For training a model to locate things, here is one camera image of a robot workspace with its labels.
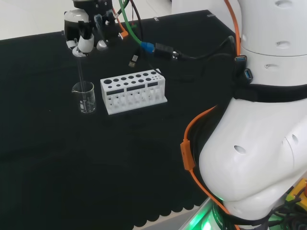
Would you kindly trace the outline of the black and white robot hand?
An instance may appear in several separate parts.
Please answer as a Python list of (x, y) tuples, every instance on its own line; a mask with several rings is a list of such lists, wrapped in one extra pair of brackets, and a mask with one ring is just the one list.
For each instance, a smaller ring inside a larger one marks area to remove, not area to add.
[(64, 13), (64, 35), (67, 47), (82, 58), (93, 50), (114, 46), (129, 33), (119, 21), (111, 0), (75, 0), (75, 10)]

